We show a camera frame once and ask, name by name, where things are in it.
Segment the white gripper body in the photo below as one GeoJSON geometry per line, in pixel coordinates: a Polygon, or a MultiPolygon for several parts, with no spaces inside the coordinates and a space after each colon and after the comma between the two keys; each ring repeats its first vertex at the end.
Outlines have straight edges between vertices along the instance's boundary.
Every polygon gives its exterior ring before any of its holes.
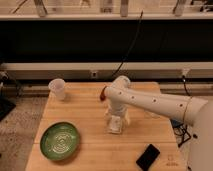
{"type": "Polygon", "coordinates": [[[111,134],[121,134],[125,126],[130,124],[129,114],[125,113],[123,116],[106,114],[107,131],[111,134]]]}

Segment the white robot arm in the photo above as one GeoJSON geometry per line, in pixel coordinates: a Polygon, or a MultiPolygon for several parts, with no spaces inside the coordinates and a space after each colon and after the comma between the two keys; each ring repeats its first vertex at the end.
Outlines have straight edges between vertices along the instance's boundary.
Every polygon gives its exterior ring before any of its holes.
{"type": "Polygon", "coordinates": [[[213,171],[213,101],[202,98],[136,91],[126,76],[104,90],[111,115],[126,114],[126,104],[143,108],[193,127],[187,171],[213,171]]]}

